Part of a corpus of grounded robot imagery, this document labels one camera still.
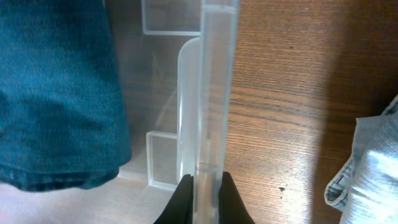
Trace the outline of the clear plastic storage container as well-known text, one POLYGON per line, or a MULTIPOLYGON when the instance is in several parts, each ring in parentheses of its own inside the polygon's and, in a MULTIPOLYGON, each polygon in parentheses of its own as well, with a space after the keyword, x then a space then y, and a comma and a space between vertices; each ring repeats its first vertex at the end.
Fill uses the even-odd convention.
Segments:
POLYGON ((186 222, 218 223, 239 2, 105 5, 131 133, 129 223, 154 223, 179 192, 186 222))

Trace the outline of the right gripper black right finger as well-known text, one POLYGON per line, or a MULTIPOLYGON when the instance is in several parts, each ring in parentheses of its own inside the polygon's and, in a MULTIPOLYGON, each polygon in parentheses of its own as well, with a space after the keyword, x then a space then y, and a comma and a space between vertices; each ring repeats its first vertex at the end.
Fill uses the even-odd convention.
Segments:
POLYGON ((254 224, 229 172, 223 172, 218 200, 219 224, 254 224))

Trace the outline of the dark blue jeans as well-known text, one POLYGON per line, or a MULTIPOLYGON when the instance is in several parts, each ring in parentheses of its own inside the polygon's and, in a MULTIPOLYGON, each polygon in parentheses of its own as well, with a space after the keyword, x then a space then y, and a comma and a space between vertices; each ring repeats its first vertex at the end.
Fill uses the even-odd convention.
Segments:
POLYGON ((2 0, 1 182, 92 189, 131 154, 104 2, 2 0))

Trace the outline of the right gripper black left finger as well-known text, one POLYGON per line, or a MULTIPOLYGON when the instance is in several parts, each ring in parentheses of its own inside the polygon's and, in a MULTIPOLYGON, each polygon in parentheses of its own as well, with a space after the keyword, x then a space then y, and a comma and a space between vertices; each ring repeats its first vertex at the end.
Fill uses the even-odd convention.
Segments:
POLYGON ((154 224, 192 224, 193 177, 184 175, 154 224))

